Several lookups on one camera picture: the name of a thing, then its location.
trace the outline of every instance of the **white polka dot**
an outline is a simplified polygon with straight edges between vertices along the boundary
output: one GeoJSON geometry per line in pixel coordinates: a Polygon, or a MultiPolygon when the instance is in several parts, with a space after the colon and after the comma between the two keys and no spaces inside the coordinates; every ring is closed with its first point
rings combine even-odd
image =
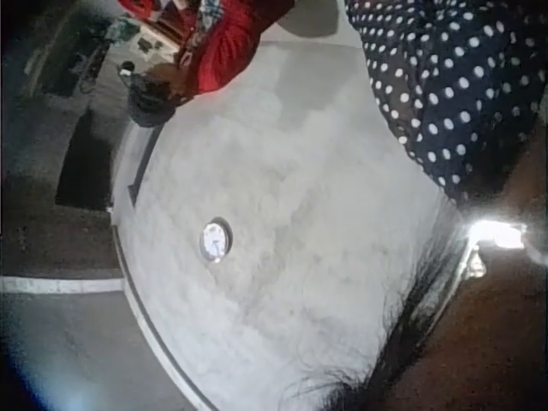
{"type": "Polygon", "coordinates": [[[484,76],[485,70],[480,66],[476,66],[474,67],[474,74],[476,77],[481,78],[484,76]]]}
{"type": "Polygon", "coordinates": [[[468,81],[468,79],[465,79],[464,77],[461,77],[459,79],[459,86],[461,88],[467,89],[467,88],[470,87],[470,82],[468,81]]]}
{"type": "Polygon", "coordinates": [[[493,37],[493,34],[495,33],[493,32],[493,29],[491,26],[484,26],[483,31],[488,37],[493,37]]]}
{"type": "Polygon", "coordinates": [[[465,123],[470,122],[471,120],[470,114],[467,111],[462,111],[460,114],[460,118],[462,122],[465,122],[465,123]]]}
{"type": "Polygon", "coordinates": [[[471,37],[468,40],[468,44],[470,45],[470,47],[478,47],[480,45],[480,39],[478,39],[477,37],[471,37]]]}
{"type": "Polygon", "coordinates": [[[464,154],[466,154],[466,147],[463,144],[459,144],[456,147],[456,153],[460,156],[463,156],[464,154]]]}
{"type": "Polygon", "coordinates": [[[444,126],[445,128],[447,128],[448,130],[452,130],[453,128],[455,128],[455,125],[453,124],[453,122],[449,119],[449,118],[446,118],[444,120],[444,126]]]}

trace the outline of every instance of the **dark mat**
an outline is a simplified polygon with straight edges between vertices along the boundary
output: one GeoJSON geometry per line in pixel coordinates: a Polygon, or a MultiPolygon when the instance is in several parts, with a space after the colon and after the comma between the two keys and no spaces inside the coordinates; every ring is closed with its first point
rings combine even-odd
{"type": "Polygon", "coordinates": [[[105,211],[109,204],[112,147],[93,136],[92,120],[88,110],[76,124],[57,186],[59,206],[105,211]]]}

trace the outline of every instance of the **polka dot fabric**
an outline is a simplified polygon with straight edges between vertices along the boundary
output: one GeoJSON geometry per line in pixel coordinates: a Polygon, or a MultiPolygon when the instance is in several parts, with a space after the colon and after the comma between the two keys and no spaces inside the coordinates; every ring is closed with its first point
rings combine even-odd
{"type": "Polygon", "coordinates": [[[347,14],[390,131],[450,198],[482,168],[509,172],[545,87],[544,15],[482,0],[348,0],[347,14]]]}

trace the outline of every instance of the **red clothing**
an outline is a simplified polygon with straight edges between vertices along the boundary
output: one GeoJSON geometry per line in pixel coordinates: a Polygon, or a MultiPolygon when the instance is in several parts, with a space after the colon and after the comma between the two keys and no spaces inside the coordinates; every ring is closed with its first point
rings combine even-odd
{"type": "MultiPolygon", "coordinates": [[[[221,0],[221,4],[223,18],[193,55],[188,73],[191,95],[214,92],[246,69],[261,34],[290,11],[295,0],[221,0]]],[[[191,22],[189,15],[183,18],[191,22]]]]}

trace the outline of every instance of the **person in red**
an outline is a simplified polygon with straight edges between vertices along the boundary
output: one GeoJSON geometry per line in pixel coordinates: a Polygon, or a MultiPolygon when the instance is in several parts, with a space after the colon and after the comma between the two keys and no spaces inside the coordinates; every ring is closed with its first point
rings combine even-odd
{"type": "MultiPolygon", "coordinates": [[[[179,18],[176,24],[182,34],[181,52],[173,63],[161,63],[149,69],[145,74],[147,90],[141,87],[130,95],[129,111],[130,116],[134,113],[131,116],[134,120],[136,111],[142,117],[143,110],[156,115],[162,110],[158,103],[153,104],[148,99],[146,94],[151,88],[161,90],[164,95],[167,93],[170,109],[175,112],[174,104],[183,104],[229,84],[253,60],[261,34],[288,13],[295,0],[217,0],[217,4],[217,19],[207,27],[203,7],[197,10],[198,4],[176,2],[179,18]]],[[[171,115],[164,113],[167,119],[171,115]]],[[[156,117],[154,122],[159,124],[167,121],[160,118],[162,116],[156,117]]]]}

